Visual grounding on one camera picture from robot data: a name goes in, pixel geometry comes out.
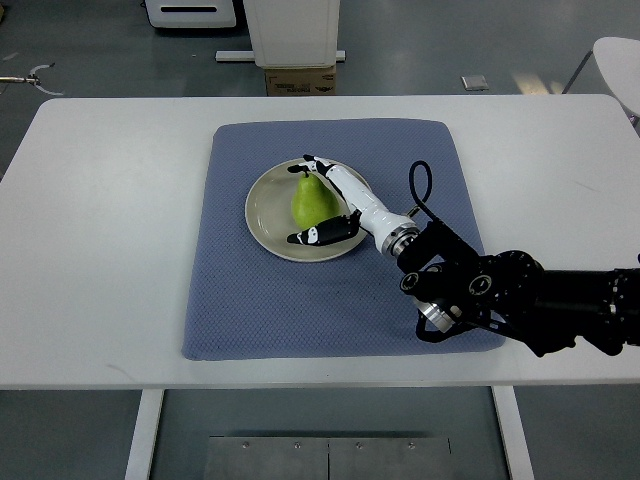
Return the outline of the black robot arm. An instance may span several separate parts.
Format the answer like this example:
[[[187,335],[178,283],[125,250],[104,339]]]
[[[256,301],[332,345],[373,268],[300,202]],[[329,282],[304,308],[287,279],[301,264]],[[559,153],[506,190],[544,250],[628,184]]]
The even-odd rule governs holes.
[[[395,251],[417,337],[439,343],[475,328],[542,357],[578,337],[615,356],[639,343],[639,271],[546,270],[529,254],[480,255],[441,221]]]

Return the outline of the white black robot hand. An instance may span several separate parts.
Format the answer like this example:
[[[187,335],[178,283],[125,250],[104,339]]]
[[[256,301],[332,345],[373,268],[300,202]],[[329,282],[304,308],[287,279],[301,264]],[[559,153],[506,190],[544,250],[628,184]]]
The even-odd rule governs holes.
[[[390,212],[346,166],[312,155],[304,155],[303,159],[287,170],[291,173],[319,173],[345,201],[350,215],[336,216],[290,234],[288,243],[327,246],[355,237],[362,229],[373,236],[381,254],[397,258],[419,235],[416,223],[409,216]]]

